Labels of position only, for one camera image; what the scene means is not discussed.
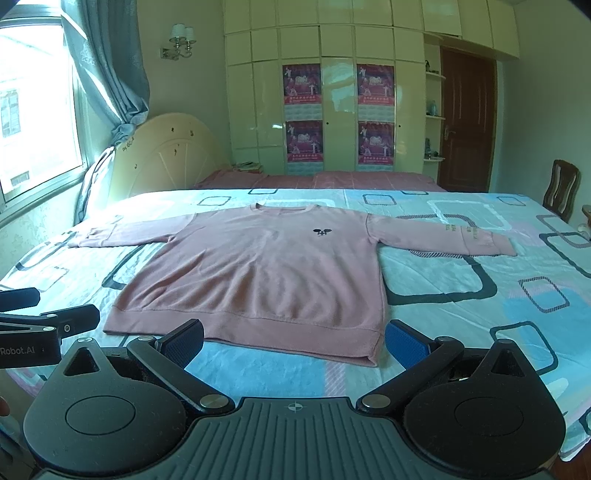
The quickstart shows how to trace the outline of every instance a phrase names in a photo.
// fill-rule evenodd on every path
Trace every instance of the blue patterned bedsheet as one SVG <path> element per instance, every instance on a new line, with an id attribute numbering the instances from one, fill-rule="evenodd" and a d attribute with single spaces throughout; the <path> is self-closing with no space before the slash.
<path id="1" fill-rule="evenodd" d="M 132 222 L 245 206 L 317 203 L 427 222 L 478 226 L 511 238 L 517 258 L 424 254 L 380 247 L 391 318 L 433 338 L 450 335 L 466 346 L 515 340 L 564 414 L 568 431 L 560 455 L 572 458 L 591 436 L 591 244 L 533 200 L 508 194 L 363 190 L 192 190 L 124 200 L 85 224 Z M 102 325 L 123 286 L 160 248 L 68 249 L 66 232 L 29 252 L 0 288 L 37 287 L 41 303 L 23 313 L 94 303 L 102 321 L 93 336 L 103 346 L 129 336 Z M 63 351 L 73 339 L 64 341 Z M 11 375 L 32 392 L 52 368 Z M 242 396 L 349 396 L 355 401 L 402 371 L 384 349 L 378 368 L 302 355 L 206 342 L 187 370 L 235 400 Z"/>

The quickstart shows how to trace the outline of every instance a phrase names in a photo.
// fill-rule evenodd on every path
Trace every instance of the bed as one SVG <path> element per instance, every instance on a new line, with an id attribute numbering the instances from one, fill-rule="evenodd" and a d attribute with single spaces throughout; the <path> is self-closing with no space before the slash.
<path id="1" fill-rule="evenodd" d="M 445 192 L 435 181 L 419 173 L 388 171 L 322 171 L 314 176 L 267 175 L 230 169 L 216 170 L 197 182 L 197 190 L 226 189 L 346 189 L 418 190 Z"/>
<path id="2" fill-rule="evenodd" d="M 568 430 L 560 456 L 571 459 L 589 440 L 591 244 L 558 217 L 527 197 L 509 194 L 351 190 L 335 184 L 326 189 L 191 189 L 226 168 L 227 161 L 206 129 L 201 130 L 203 142 L 194 140 L 196 130 L 191 126 L 202 125 L 196 119 L 174 114 L 158 118 L 158 122 L 158 128 L 156 122 L 145 124 L 131 139 L 131 145 L 119 147 L 112 170 L 110 205 L 31 250 L 0 280 L 0 289 L 36 287 L 41 291 L 40 304 L 20 313 L 39 314 L 93 303 L 102 316 L 101 324 L 91 334 L 99 344 L 126 345 L 134 338 L 106 335 L 103 325 L 125 284 L 161 244 L 67 247 L 77 229 L 93 225 L 167 218 L 258 202 L 268 206 L 315 203 L 426 222 L 478 226 L 510 237 L 518 257 L 464 257 L 380 248 L 390 317 L 431 338 L 454 336 L 466 346 L 489 347 L 495 338 L 502 337 L 515 340 L 564 414 Z M 145 134 L 148 140 L 142 139 Z M 64 341 L 63 352 L 74 340 Z M 355 401 L 402 371 L 385 349 L 378 363 L 377 368 L 359 367 L 206 342 L 187 370 L 234 400 L 242 396 L 346 395 Z M 18 369 L 9 374 L 23 389 L 36 395 L 52 370 Z"/>

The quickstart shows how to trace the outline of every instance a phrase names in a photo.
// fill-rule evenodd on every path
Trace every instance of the wooden floor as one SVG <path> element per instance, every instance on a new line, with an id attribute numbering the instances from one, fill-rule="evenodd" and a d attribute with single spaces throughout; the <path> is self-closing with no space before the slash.
<path id="1" fill-rule="evenodd" d="M 591 480 L 591 443 L 570 462 L 557 460 L 552 473 L 558 480 Z"/>

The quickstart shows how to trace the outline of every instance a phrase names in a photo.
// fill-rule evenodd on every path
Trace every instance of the sweatshirt collar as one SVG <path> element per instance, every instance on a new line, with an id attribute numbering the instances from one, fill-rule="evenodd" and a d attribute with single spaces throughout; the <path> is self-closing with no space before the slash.
<path id="1" fill-rule="evenodd" d="M 260 203 L 253 203 L 250 205 L 250 209 L 253 212 L 264 213 L 266 215 L 296 215 L 297 213 L 306 213 L 311 210 L 316 210 L 317 208 L 319 208 L 319 206 L 314 204 L 299 207 L 268 207 Z"/>

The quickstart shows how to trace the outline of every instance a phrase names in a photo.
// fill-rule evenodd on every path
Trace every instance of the metal screw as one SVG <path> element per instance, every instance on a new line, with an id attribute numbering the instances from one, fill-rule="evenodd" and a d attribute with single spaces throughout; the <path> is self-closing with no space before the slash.
<path id="1" fill-rule="evenodd" d="M 203 408 L 222 408 L 225 407 L 230 403 L 227 397 L 224 395 L 213 394 L 213 395 L 205 395 L 204 397 L 199 400 L 199 403 Z"/>
<path id="2" fill-rule="evenodd" d="M 390 405 L 390 399 L 386 395 L 366 395 L 361 399 L 361 403 L 367 408 L 385 408 Z"/>

